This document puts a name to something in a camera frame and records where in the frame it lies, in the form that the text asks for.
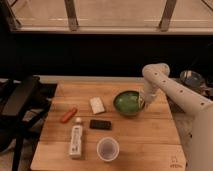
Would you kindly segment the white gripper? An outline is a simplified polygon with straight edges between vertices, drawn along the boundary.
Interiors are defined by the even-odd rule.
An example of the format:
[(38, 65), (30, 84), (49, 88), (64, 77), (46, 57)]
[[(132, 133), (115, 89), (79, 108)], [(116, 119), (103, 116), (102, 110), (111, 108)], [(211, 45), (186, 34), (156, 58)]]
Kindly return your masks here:
[(156, 95), (156, 89), (146, 88), (140, 90), (140, 96), (142, 99), (139, 100), (139, 107), (140, 109), (144, 109), (146, 106), (146, 103), (152, 103)]

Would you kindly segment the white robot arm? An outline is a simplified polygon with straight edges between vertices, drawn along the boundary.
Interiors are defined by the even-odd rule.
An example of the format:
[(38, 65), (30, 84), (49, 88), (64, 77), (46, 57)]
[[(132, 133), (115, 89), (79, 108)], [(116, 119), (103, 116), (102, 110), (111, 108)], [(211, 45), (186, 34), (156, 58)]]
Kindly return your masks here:
[(144, 66), (140, 95), (151, 103), (161, 89), (183, 111), (194, 116), (186, 171), (213, 171), (213, 101), (170, 79), (169, 73), (165, 63)]

